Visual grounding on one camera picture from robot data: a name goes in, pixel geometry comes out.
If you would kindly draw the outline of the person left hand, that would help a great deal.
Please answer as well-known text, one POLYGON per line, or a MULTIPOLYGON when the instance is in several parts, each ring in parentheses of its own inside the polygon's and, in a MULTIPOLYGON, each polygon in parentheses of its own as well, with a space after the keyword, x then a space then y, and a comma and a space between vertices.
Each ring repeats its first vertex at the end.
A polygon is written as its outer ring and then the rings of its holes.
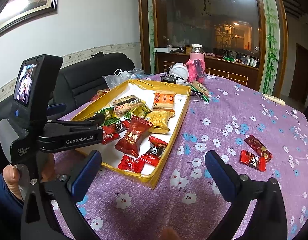
POLYGON ((19 171, 15 166, 7 165, 3 170, 4 181, 10 192, 20 201, 23 201, 21 192, 19 190, 19 171))

